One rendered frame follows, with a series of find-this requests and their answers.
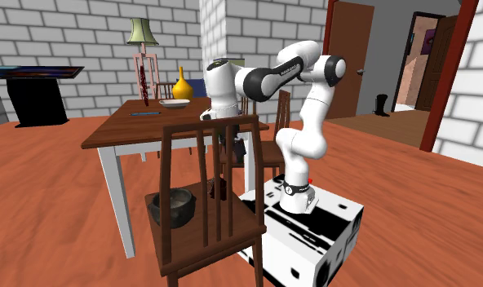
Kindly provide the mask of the brown slatted wooden chair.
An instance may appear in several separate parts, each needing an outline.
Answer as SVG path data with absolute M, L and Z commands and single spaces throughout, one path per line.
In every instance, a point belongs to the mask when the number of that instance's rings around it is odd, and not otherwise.
M 249 128 L 255 159 L 255 207 L 250 209 L 233 192 L 231 166 L 224 172 L 227 199 L 220 198 L 221 184 L 215 182 L 215 194 L 209 196 L 206 175 L 205 142 L 211 135 L 213 144 L 214 178 L 219 179 L 220 144 L 218 134 L 225 130 L 227 154 L 231 153 L 232 130 L 235 125 Z M 183 227 L 171 229 L 171 141 L 175 133 L 189 132 L 197 139 L 200 180 L 187 189 L 197 198 L 193 218 Z M 160 168 L 160 225 L 150 223 L 157 262 L 167 287 L 178 287 L 178 280 L 192 272 L 251 248 L 255 269 L 255 286 L 264 286 L 262 235 L 264 224 L 264 168 L 259 119 L 256 115 L 223 118 L 209 121 L 165 126 L 162 132 Z
M 155 84 L 156 99 L 173 99 L 175 82 L 159 82 Z
M 284 172 L 285 161 L 281 153 L 281 149 L 276 143 L 277 132 L 282 128 L 288 128 L 290 124 L 290 92 L 279 90 L 279 99 L 277 105 L 277 118 L 272 141 L 262 141 L 263 164 L 264 168 L 273 169 L 273 177 L 277 175 L 276 168 L 281 173 Z M 243 164 L 233 164 L 232 168 L 243 168 Z

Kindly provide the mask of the blue chair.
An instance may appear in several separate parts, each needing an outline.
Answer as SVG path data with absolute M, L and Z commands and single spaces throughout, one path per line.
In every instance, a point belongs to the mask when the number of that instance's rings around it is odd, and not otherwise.
M 193 98 L 207 97 L 206 86 L 203 78 L 186 79 L 186 82 L 193 88 Z

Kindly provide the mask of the white bowl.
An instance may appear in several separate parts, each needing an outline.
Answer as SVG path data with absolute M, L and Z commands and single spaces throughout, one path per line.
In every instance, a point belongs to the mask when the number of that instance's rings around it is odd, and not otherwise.
M 184 108 L 190 104 L 189 99 L 161 99 L 159 104 L 164 108 L 177 109 Z

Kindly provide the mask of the yellow vase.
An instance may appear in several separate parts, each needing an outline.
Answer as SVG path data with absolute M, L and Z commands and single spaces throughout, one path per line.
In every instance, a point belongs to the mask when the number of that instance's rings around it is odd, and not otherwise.
M 179 79 L 172 88 L 172 94 L 175 99 L 191 99 L 193 97 L 193 88 L 184 79 L 182 67 L 179 67 Z

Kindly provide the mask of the dark grey pot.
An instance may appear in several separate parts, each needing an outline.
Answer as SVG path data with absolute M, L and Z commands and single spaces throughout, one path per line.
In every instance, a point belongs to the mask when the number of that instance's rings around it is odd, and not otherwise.
M 183 227 L 194 216 L 197 198 L 185 188 L 170 189 L 171 229 Z M 153 220 L 160 225 L 160 196 L 156 193 L 147 205 Z

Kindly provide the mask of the brown table with white legs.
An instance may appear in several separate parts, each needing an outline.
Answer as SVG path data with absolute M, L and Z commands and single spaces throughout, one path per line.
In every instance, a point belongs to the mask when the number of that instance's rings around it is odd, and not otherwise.
M 81 148 L 95 148 L 99 153 L 105 182 L 109 190 L 113 212 L 127 258 L 135 257 L 135 243 L 131 228 L 129 206 L 122 174 L 120 157 L 162 149 L 162 128 L 175 123 L 198 121 L 202 112 L 210 107 L 207 97 L 194 98 L 184 108 L 168 109 L 151 99 L 148 107 L 141 99 L 127 100 L 113 115 L 100 125 Z M 161 112 L 158 115 L 131 116 L 130 113 Z

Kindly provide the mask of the black and white robot stand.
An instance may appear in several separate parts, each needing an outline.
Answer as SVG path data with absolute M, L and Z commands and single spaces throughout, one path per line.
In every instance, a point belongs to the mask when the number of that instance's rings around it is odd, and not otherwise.
M 284 175 L 264 184 L 264 277 L 276 287 L 328 287 L 357 243 L 364 206 L 317 189 L 309 214 L 280 205 Z

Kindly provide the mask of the black boot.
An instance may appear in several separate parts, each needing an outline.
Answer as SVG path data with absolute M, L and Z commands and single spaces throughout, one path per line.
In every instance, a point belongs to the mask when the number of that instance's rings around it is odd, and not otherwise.
M 381 117 L 389 117 L 389 114 L 384 112 L 384 105 L 388 96 L 385 94 L 379 94 L 375 98 L 375 110 L 374 114 Z

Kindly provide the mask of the floor lamp with green shade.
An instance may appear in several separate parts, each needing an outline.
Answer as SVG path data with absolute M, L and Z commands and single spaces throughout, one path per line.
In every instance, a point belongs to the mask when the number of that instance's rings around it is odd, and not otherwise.
M 133 55 L 136 81 L 140 98 L 140 65 L 144 66 L 147 89 L 151 90 L 153 98 L 155 98 L 155 84 L 160 82 L 157 55 L 149 54 L 146 50 L 148 46 L 158 46 L 159 43 L 154 38 L 148 19 L 145 18 L 130 18 L 131 21 L 131 35 L 127 40 L 127 44 L 137 46 L 140 52 Z

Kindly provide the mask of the brown open door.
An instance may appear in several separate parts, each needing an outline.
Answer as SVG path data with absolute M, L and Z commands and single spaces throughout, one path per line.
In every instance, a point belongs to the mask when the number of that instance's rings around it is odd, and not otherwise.
M 345 59 L 346 71 L 335 87 L 328 119 L 354 117 L 361 90 L 374 7 L 338 1 L 333 5 L 329 55 Z

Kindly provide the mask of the black stand with dark top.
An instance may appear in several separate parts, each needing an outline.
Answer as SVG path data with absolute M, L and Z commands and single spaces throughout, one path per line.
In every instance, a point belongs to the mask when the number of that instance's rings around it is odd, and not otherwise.
M 58 78 L 75 78 L 83 66 L 3 66 L 0 79 L 20 121 L 17 127 L 57 126 L 67 118 Z

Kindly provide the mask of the dark brown far door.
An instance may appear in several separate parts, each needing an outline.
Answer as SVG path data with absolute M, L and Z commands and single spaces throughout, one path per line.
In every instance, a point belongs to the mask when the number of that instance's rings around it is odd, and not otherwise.
M 431 110 L 456 21 L 456 15 L 444 17 L 438 21 L 415 105 L 416 110 Z

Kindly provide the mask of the purple wall picture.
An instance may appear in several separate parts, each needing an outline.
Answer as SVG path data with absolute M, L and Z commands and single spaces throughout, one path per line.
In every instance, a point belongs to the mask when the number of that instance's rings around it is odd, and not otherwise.
M 432 50 L 432 44 L 435 37 L 435 29 L 428 29 L 424 34 L 423 45 L 420 51 L 421 55 L 429 55 Z

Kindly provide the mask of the red door frame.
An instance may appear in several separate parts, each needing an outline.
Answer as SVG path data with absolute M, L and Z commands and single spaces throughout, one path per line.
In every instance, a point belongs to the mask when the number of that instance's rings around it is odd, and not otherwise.
M 354 4 L 349 2 L 340 2 L 339 0 L 328 0 L 327 1 L 327 14 L 326 14 L 326 30 L 324 32 L 324 42 L 323 42 L 323 52 L 328 53 L 330 49 L 330 37 L 332 30 L 332 22 L 335 18 L 335 6 L 337 3 Z M 464 0 L 460 4 L 459 14 L 457 21 L 452 27 L 452 35 L 450 38 L 450 44 L 447 45 L 445 51 L 445 63 L 443 64 L 439 77 L 437 78 L 436 91 L 434 93 L 435 98 L 432 101 L 431 111 L 428 116 L 427 123 L 424 127 L 423 137 L 419 145 L 419 149 L 424 152 L 431 152 L 436 140 L 441 120 L 444 115 L 445 107 L 447 105 L 448 98 L 454 83 L 454 79 L 459 67 L 459 63 L 462 57 L 463 48 L 467 41 L 467 36 L 472 25 L 474 15 L 476 14 L 477 5 L 479 0 Z M 394 112 L 395 106 L 397 104 L 397 95 L 399 91 L 399 85 L 401 84 L 401 79 L 405 67 L 405 61 L 407 56 L 407 50 L 410 49 L 411 45 L 411 34 L 413 32 L 416 17 L 427 17 L 427 18 L 444 18 L 443 15 L 438 15 L 434 13 L 427 13 L 423 11 L 414 11 L 410 29 L 408 32 L 408 38 L 406 39 L 405 52 L 401 62 L 400 73 L 397 79 L 397 86 L 395 90 L 394 100 L 392 102 L 391 111 Z

